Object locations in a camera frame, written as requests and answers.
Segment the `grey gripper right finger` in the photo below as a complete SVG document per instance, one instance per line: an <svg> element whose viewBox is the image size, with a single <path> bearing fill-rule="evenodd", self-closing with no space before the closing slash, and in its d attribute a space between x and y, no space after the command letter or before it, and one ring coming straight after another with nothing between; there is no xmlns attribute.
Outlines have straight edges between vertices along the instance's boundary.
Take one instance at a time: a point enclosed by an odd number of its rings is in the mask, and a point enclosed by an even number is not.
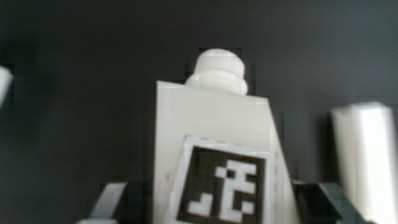
<svg viewBox="0 0 398 224"><path fill-rule="evenodd" d="M295 181L302 224L363 224L363 215L336 183Z"/></svg>

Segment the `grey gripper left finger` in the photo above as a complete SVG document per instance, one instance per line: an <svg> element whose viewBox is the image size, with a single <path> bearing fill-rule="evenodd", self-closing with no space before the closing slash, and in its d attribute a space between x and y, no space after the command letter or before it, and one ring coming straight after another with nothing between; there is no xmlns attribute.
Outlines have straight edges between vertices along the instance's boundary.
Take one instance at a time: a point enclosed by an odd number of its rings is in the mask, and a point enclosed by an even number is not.
<svg viewBox="0 0 398 224"><path fill-rule="evenodd" d="M75 224L119 224L114 213L126 189L126 182L108 183L94 204L91 215Z"/></svg>

